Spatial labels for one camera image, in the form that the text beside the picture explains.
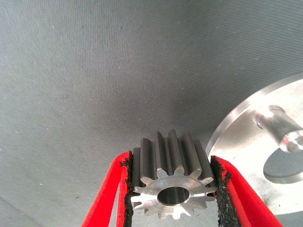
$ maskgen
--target gray backdrop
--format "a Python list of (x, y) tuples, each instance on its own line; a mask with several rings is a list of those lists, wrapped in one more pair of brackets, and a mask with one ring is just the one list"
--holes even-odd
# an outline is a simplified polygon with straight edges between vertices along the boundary
[[(205, 147), (241, 100), (303, 71), (302, 12), (293, 0), (0, 0), (0, 226), (80, 226), (112, 159), (156, 130)], [(136, 212), (134, 226), (216, 216), (215, 204), (179, 221)]]

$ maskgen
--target cylindrical shaft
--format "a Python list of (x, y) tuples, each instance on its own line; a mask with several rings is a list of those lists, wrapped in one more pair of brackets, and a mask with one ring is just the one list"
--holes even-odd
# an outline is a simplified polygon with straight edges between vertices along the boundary
[(258, 126), (264, 129), (283, 151), (303, 151), (303, 128), (287, 116), (281, 107), (269, 106), (257, 114), (256, 120)]

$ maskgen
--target spur gear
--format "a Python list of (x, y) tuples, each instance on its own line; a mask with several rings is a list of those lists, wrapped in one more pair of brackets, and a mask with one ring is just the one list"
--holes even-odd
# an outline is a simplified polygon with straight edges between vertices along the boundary
[(164, 138), (156, 133), (155, 141), (141, 140), (141, 147), (133, 150), (131, 201), (135, 210), (145, 215), (158, 213), (160, 219), (172, 215), (194, 215), (194, 209), (206, 209), (208, 196), (217, 190), (208, 158), (199, 140), (190, 134), (177, 138), (171, 130)]

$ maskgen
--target shiny metal surface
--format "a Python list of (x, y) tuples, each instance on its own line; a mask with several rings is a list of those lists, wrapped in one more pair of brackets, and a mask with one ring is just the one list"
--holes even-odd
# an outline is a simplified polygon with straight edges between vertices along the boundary
[(206, 152), (209, 158), (216, 155), (230, 161), (278, 215), (303, 210), (303, 197), (297, 196), (303, 190), (303, 181), (301, 173), (280, 178), (266, 178), (263, 173), (266, 160), (279, 146), (255, 119), (271, 105), (282, 107), (292, 120), (303, 125), (303, 74), (269, 85), (239, 104), (217, 127)]
[(257, 113), (256, 123), (269, 133), (284, 152), (303, 151), (303, 129), (281, 107), (271, 105)]
[(160, 219), (181, 214), (193, 216), (194, 209), (204, 210), (207, 196), (217, 190), (213, 173), (200, 141), (192, 141), (186, 134), (177, 138), (171, 130), (167, 138), (158, 132), (155, 142), (142, 139), (141, 147), (133, 151), (131, 200), (135, 210), (145, 210), (145, 215), (158, 214)]

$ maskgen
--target aluminum disc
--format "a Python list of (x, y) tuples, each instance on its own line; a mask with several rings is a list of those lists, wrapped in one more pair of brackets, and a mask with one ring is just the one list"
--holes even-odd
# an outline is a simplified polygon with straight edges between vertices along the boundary
[(303, 181), (274, 183), (263, 173), (265, 162), (279, 146), (255, 119), (256, 111), (271, 105), (282, 107), (303, 126), (303, 73), (271, 84), (239, 104), (217, 127), (206, 152), (209, 158), (216, 155), (231, 162), (275, 215), (302, 211)]

